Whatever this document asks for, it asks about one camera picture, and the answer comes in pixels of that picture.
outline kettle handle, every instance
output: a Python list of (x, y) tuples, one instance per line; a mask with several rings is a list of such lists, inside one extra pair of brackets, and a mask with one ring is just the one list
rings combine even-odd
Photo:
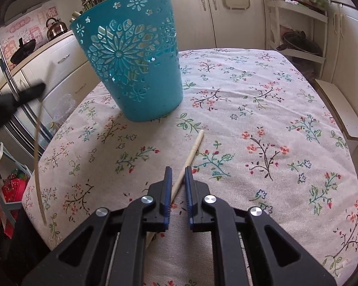
[(55, 19), (54, 17), (50, 17), (50, 18), (48, 18), (47, 23), (46, 23), (46, 26), (47, 26), (47, 27), (48, 27), (48, 23), (49, 23), (49, 21), (50, 21), (51, 19), (53, 19), (55, 22), (57, 22), (57, 19)]

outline black frying pan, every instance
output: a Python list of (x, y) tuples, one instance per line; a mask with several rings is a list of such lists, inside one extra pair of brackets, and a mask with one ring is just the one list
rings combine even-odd
[(320, 47), (306, 38), (305, 32), (287, 32), (283, 36), (284, 43), (277, 47), (278, 51), (284, 49), (296, 49), (307, 52), (308, 54), (322, 56)]
[(30, 40), (29, 42), (25, 43), (22, 41), (22, 38), (19, 39), (20, 48), (13, 54), (11, 57), (11, 62), (14, 65), (19, 64), (23, 61), (26, 57), (28, 57), (36, 47), (36, 40)]

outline table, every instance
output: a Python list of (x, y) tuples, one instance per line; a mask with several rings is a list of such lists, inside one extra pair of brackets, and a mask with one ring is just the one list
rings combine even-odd
[[(174, 180), (197, 133), (197, 180), (231, 206), (268, 213), (342, 285), (358, 262), (358, 181), (342, 133), (317, 93), (275, 51), (184, 51), (184, 99), (151, 122), (123, 117), (100, 83), (60, 128), (39, 162), (47, 225), (34, 178), (22, 203), (53, 249), (98, 207), (123, 208)], [(184, 188), (166, 233), (146, 252), (146, 285), (213, 285), (209, 233), (191, 233)]]

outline drawer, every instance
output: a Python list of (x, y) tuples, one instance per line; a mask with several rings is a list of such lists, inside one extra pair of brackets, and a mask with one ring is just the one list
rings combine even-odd
[(87, 61), (59, 83), (45, 97), (43, 101), (44, 108), (53, 116), (53, 109), (57, 106), (58, 100), (68, 93), (72, 95), (78, 106), (99, 82), (99, 77), (90, 65), (90, 62)]
[(74, 35), (68, 36), (44, 50), (21, 69), (28, 83), (31, 85), (39, 80), (45, 81), (51, 62), (54, 63), (54, 69), (46, 94), (87, 62), (87, 58)]
[[(17, 86), (19, 87), (20, 90), (24, 90), (25, 88), (28, 88), (29, 85), (25, 80), (25, 77), (23, 76), (23, 74), (20, 72), (17, 72), (14, 76), (13, 76)], [(8, 86), (8, 84), (5, 84), (4, 87), (0, 90), (1, 93), (11, 93), (11, 90)], [(40, 102), (38, 100), (34, 100), (32, 102), (29, 103), (29, 106), (31, 107), (31, 109), (34, 111), (34, 113), (37, 115), (38, 113), (38, 108), (40, 106)], [(16, 112), (16, 117), (20, 120), (20, 122), (22, 123), (22, 125), (24, 126), (24, 128), (26, 130), (28, 130), (28, 132), (34, 137), (35, 136), (35, 127), (33, 126), (33, 124), (31, 123), (31, 121), (28, 119), (27, 115), (25, 115), (24, 111), (22, 109), (18, 109), (18, 111)], [(47, 126), (49, 122), (52, 121), (51, 116), (48, 114), (48, 112), (44, 109), (41, 115), (41, 122), (44, 124), (44, 126)]]

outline blue gripper pad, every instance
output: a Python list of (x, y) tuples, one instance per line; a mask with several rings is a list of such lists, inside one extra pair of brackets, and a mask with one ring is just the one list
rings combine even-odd
[(166, 167), (166, 171), (164, 173), (164, 180), (163, 180), (163, 192), (164, 192), (164, 199), (163, 202), (163, 224), (165, 229), (168, 229), (168, 225), (170, 223), (170, 213), (171, 213), (171, 190), (173, 187), (173, 171), (170, 167)]
[(194, 225), (194, 218), (193, 218), (194, 203), (192, 201), (192, 192), (191, 192), (191, 184), (193, 183), (194, 183), (194, 179), (192, 178), (191, 167), (187, 167), (184, 173), (184, 184), (185, 184), (185, 198), (187, 200), (188, 222), (190, 224), (191, 230)]

